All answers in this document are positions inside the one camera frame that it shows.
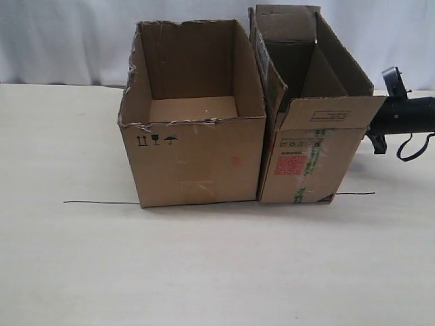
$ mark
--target black object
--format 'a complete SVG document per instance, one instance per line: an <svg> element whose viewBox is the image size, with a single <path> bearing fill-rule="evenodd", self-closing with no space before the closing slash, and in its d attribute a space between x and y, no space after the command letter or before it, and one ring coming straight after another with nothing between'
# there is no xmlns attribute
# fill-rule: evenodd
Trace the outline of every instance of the black object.
<svg viewBox="0 0 435 326"><path fill-rule="evenodd" d="M382 72L388 97L370 123L366 136L371 140L375 154L387 152L386 134L411 134L397 151L397 157L408 162L419 157L427 148L431 137L435 136L435 98L408 98L401 72L391 67ZM412 139L413 133L431 132L425 145L415 154L403 158L404 146Z"/></svg>

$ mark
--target white table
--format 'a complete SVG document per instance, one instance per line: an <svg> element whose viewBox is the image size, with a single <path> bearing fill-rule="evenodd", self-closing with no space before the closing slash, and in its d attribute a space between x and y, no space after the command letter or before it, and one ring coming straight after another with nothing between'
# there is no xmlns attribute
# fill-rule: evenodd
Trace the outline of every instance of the white table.
<svg viewBox="0 0 435 326"><path fill-rule="evenodd" d="M328 206L64 204L137 202L121 95L0 85L0 325L435 325L435 141L364 140Z"/></svg>

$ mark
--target white curtain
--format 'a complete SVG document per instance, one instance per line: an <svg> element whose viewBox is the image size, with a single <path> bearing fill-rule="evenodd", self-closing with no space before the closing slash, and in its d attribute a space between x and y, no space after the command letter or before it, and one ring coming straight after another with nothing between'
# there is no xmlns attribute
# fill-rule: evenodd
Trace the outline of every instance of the white curtain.
<svg viewBox="0 0 435 326"><path fill-rule="evenodd" d="M256 3L320 5L375 83L397 65L435 89L435 0L0 0L0 81L124 85L136 21L236 18Z"/></svg>

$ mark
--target cardboard box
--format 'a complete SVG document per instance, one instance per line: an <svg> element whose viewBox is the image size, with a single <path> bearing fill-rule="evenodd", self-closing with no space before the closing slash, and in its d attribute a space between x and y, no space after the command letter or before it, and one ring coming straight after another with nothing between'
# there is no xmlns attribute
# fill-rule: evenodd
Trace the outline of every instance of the cardboard box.
<svg viewBox="0 0 435 326"><path fill-rule="evenodd" d="M137 24L118 125L142 207L255 200L265 123L236 20Z"/></svg>
<svg viewBox="0 0 435 326"><path fill-rule="evenodd" d="M268 113L259 201L332 202L385 97L320 7L257 5L249 21Z"/></svg>

